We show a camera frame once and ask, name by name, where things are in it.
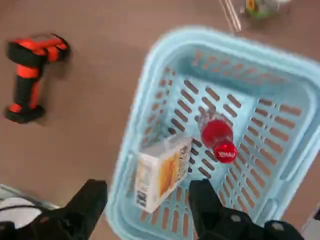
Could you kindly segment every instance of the bottle label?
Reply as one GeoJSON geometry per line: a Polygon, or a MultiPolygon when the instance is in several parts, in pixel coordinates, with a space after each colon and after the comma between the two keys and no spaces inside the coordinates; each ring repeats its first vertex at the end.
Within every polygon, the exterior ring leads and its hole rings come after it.
{"type": "Polygon", "coordinates": [[[220,158],[234,158],[236,156],[236,153],[234,152],[224,152],[224,151],[218,151],[218,157],[220,158]]]}

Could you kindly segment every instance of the drill handle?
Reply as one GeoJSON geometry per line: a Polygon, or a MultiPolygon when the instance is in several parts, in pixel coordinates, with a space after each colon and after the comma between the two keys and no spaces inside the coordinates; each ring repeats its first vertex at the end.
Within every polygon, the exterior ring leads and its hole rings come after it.
{"type": "Polygon", "coordinates": [[[36,108],[42,71],[43,66],[35,68],[17,65],[14,100],[9,108],[11,112],[23,114],[36,108]]]}

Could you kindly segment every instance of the brown floor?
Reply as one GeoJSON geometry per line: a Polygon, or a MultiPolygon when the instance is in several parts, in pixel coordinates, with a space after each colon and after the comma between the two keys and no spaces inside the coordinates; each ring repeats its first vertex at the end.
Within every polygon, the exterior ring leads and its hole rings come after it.
{"type": "MultiPolygon", "coordinates": [[[[320,35],[312,31],[318,11],[303,4],[297,4],[282,25],[245,29],[241,34],[320,60],[320,35]]],[[[144,56],[152,43],[169,29],[187,24],[230,32],[218,0],[0,0],[0,6],[1,43],[55,32],[72,46],[67,68],[50,66],[44,76],[46,122],[17,125],[0,118],[0,182],[60,206],[88,178],[111,183],[144,56]]],[[[2,50],[1,109],[12,99],[15,71],[4,45],[2,50]]],[[[306,219],[295,211],[290,214],[293,222],[306,219]]],[[[92,239],[117,237],[102,219],[92,239]]]]}

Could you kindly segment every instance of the white box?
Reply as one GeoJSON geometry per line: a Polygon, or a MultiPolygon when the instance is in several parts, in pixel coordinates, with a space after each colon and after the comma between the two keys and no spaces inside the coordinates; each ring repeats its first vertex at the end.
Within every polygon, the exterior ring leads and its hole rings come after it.
{"type": "Polygon", "coordinates": [[[185,179],[192,138],[183,133],[155,143],[138,154],[134,202],[152,213],[185,179]]]}

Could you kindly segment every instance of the cordless drill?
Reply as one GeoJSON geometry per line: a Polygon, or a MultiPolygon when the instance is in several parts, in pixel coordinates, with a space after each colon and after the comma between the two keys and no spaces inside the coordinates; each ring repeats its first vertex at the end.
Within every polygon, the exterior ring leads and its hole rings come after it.
{"type": "Polygon", "coordinates": [[[4,116],[19,124],[41,118],[45,109],[38,105],[38,97],[44,66],[63,61],[69,55],[69,44],[52,33],[9,41],[7,56],[17,68],[13,104],[5,109],[4,116]]]}

